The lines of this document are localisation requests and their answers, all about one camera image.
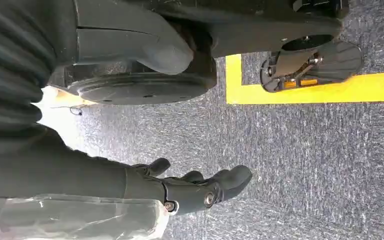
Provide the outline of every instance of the black wheel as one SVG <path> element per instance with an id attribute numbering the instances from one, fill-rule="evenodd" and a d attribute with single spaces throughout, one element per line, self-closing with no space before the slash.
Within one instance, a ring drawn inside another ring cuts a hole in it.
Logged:
<path id="1" fill-rule="evenodd" d="M 69 92 L 85 100 L 112 105 L 166 104 L 205 94 L 217 84 L 214 59 L 195 53 L 189 68 L 178 75 L 155 72 L 136 61 L 72 66 L 66 77 Z"/>

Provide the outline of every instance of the gray carpet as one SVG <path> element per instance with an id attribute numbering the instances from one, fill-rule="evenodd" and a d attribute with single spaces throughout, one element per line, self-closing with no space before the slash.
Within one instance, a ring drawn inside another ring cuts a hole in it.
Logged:
<path id="1" fill-rule="evenodd" d="M 342 38 L 361 46 L 364 73 L 384 72 L 384 1 L 351 4 Z M 263 55 L 244 55 L 245 82 Z M 168 175 L 252 169 L 240 197 L 172 218 L 166 240 L 383 240 L 384 103 L 227 105 L 223 59 L 218 66 L 219 85 L 188 102 L 95 105 L 81 117 L 58 109 L 44 122 L 93 156 L 168 158 Z"/>

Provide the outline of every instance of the pedal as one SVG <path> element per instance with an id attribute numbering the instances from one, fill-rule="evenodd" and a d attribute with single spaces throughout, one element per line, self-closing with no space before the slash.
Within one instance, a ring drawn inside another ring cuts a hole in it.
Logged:
<path id="1" fill-rule="evenodd" d="M 360 48 L 341 40 L 321 47 L 298 71 L 273 77 L 278 56 L 278 52 L 272 53 L 260 71 L 262 87 L 270 93 L 342 83 L 357 73 L 363 65 Z"/>

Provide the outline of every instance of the black sleeve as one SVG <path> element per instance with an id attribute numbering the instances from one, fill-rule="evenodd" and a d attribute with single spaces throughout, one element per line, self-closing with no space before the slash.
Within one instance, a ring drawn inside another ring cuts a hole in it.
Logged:
<path id="1" fill-rule="evenodd" d="M 57 64 L 73 63 L 75 34 L 72 1 L 0 0 L 1 197 L 124 194 L 125 165 L 73 151 L 36 123 L 42 114 L 31 103 Z"/>

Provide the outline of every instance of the finger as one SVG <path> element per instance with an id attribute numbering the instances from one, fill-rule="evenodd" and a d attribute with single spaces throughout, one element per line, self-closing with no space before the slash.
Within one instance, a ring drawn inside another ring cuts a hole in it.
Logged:
<path id="1" fill-rule="evenodd" d="M 219 172 L 217 172 L 216 174 L 214 174 L 214 176 L 212 176 L 213 179 L 218 179 L 218 178 L 222 178 L 224 175 L 228 174 L 230 171 L 227 170 L 227 169 L 223 169 Z"/>
<path id="2" fill-rule="evenodd" d="M 236 166 L 218 182 L 224 190 L 224 200 L 229 200 L 239 195 L 253 177 L 252 172 L 246 166 Z"/>
<path id="3" fill-rule="evenodd" d="M 180 178 L 186 182 L 200 182 L 204 180 L 204 176 L 199 171 L 190 171 Z"/>
<path id="4" fill-rule="evenodd" d="M 165 158 L 159 158 L 148 166 L 149 176 L 158 177 L 163 174 L 171 166 L 170 162 Z"/>

